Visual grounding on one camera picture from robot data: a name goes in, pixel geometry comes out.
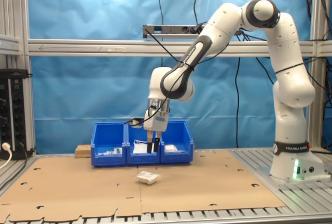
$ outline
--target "cardboard mat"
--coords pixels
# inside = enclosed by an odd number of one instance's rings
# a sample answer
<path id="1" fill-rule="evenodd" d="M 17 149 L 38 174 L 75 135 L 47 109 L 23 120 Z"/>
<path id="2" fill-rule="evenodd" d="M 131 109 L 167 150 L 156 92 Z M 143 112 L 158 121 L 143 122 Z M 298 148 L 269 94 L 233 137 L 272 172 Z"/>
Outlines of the cardboard mat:
<path id="1" fill-rule="evenodd" d="M 95 169 L 90 159 L 38 159 L 0 198 L 0 223 L 141 215 L 137 168 Z"/>
<path id="2" fill-rule="evenodd" d="M 191 165 L 139 167 L 160 174 L 141 185 L 142 212 L 285 206 L 228 151 L 195 152 Z"/>
<path id="3" fill-rule="evenodd" d="M 161 175 L 140 184 L 138 172 Z M 282 207 L 228 151 L 195 152 L 191 165 L 95 169 L 90 159 L 39 158 L 0 198 L 0 223 L 79 216 Z"/>

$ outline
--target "blue plastic bin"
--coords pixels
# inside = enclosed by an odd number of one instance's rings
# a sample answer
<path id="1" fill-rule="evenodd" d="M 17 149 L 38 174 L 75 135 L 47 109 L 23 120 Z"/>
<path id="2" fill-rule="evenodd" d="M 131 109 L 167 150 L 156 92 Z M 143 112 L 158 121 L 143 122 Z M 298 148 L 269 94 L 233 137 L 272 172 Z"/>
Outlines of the blue plastic bin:
<path id="1" fill-rule="evenodd" d="M 121 148 L 122 154 L 98 155 Z M 126 126 L 124 122 L 94 124 L 91 140 L 93 166 L 120 166 L 126 164 Z"/>
<path id="2" fill-rule="evenodd" d="M 127 126 L 127 164 L 157 164 L 160 163 L 160 147 L 158 152 L 134 154 L 134 140 L 147 141 L 147 131 L 143 128 Z"/>
<path id="3" fill-rule="evenodd" d="M 161 163 L 190 163 L 193 161 L 193 139 L 187 122 L 169 121 L 167 130 L 161 134 Z M 175 145 L 183 152 L 165 152 L 165 145 Z"/>

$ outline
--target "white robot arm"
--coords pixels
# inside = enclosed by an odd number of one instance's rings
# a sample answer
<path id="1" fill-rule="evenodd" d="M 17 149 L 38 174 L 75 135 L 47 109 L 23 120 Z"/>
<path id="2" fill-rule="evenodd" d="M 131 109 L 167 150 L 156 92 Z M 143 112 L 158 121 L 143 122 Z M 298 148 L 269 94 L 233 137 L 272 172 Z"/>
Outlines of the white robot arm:
<path id="1" fill-rule="evenodd" d="M 238 29 L 264 31 L 278 79 L 273 86 L 276 130 L 271 174 L 284 180 L 321 178 L 324 167 L 309 151 L 303 114 L 303 108 L 313 102 L 315 90 L 303 64 L 294 21 L 289 14 L 280 13 L 271 0 L 252 0 L 243 7 L 221 5 L 174 68 L 153 71 L 144 121 L 148 152 L 154 131 L 157 151 L 161 133 L 167 129 L 169 100 L 193 97 L 191 73 L 205 56 L 224 50 Z"/>

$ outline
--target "blue backdrop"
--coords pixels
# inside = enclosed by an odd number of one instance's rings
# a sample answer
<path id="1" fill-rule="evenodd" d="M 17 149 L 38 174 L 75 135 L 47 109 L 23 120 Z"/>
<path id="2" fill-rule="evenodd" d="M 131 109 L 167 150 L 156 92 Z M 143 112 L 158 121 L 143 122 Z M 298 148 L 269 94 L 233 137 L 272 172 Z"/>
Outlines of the blue backdrop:
<path id="1" fill-rule="evenodd" d="M 226 2 L 197 0 L 198 21 L 207 21 Z M 290 13 L 300 40 L 308 40 L 305 0 L 273 0 Z M 161 0 L 164 24 L 195 24 L 194 0 Z M 141 40 L 143 24 L 161 24 L 158 0 L 29 0 L 31 38 Z M 265 37 L 258 31 L 253 35 Z M 275 80 L 270 61 L 260 58 Z M 217 58 L 192 75 L 194 98 L 171 101 L 171 118 L 185 119 L 196 148 L 235 147 L 237 58 Z M 174 66 L 164 58 L 167 66 Z M 142 117 L 150 75 L 160 58 L 32 57 L 36 141 L 39 153 L 73 152 L 91 141 L 93 125 Z M 272 85 L 255 58 L 243 58 L 240 147 L 271 147 L 274 139 Z"/>

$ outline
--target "small white box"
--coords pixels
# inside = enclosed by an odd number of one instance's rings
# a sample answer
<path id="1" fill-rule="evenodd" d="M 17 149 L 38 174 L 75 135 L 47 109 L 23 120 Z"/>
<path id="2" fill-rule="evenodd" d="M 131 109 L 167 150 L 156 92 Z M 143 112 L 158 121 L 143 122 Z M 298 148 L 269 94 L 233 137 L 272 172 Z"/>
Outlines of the small white box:
<path id="1" fill-rule="evenodd" d="M 142 171 L 137 175 L 137 178 L 145 184 L 153 184 L 157 181 L 157 177 L 159 177 L 160 175 L 158 174 L 153 174 L 150 172 L 146 172 L 146 171 Z"/>

